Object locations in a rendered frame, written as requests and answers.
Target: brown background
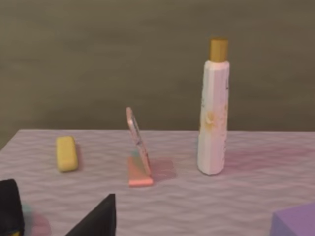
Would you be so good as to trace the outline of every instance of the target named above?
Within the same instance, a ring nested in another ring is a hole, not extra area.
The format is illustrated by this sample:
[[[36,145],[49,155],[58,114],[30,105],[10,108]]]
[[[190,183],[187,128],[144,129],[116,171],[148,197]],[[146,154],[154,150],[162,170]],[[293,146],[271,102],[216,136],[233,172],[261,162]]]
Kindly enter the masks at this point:
[[[232,130],[315,131],[314,0],[1,0],[0,147],[21,128],[196,130],[209,36]]]

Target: dark triangular object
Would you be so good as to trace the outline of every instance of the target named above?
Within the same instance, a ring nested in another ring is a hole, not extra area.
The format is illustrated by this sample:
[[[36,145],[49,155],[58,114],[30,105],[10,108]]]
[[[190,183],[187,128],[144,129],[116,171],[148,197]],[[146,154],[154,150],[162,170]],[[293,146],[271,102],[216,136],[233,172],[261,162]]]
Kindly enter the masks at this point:
[[[66,236],[115,236],[116,199],[110,194]]]
[[[18,186],[13,179],[0,181],[0,236],[10,232],[24,235],[24,218]]]

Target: yellow soap bar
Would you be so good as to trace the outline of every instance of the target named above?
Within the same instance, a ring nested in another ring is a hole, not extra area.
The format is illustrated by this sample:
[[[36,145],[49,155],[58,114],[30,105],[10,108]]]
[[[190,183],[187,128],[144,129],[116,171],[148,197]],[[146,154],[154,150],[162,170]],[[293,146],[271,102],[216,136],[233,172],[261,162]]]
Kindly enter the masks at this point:
[[[78,158],[72,136],[57,138],[57,167],[60,172],[74,171],[78,168]]]

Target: white table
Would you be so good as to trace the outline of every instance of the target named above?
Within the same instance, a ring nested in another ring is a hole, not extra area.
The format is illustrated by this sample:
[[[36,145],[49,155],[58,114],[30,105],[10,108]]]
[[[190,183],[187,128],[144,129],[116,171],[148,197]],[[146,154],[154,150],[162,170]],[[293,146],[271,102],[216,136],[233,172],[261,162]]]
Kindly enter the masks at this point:
[[[226,168],[214,177],[196,168],[197,132],[142,134],[160,181],[132,189],[128,131],[20,130],[0,152],[0,179],[16,179],[35,212],[33,223],[26,213],[27,231],[51,227],[29,235],[64,236],[109,193],[117,198],[117,236],[267,236],[273,211],[315,200],[315,133],[229,132]],[[75,137],[80,170],[57,171],[60,135]]]

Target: cylindrical bottle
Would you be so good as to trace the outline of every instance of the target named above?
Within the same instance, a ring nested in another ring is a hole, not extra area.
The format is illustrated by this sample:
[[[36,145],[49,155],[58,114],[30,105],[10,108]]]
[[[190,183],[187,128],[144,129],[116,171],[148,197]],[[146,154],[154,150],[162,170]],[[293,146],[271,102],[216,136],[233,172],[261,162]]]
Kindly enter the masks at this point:
[[[227,49],[227,39],[211,39],[210,59],[204,66],[197,165],[207,175],[224,168],[230,71]]]

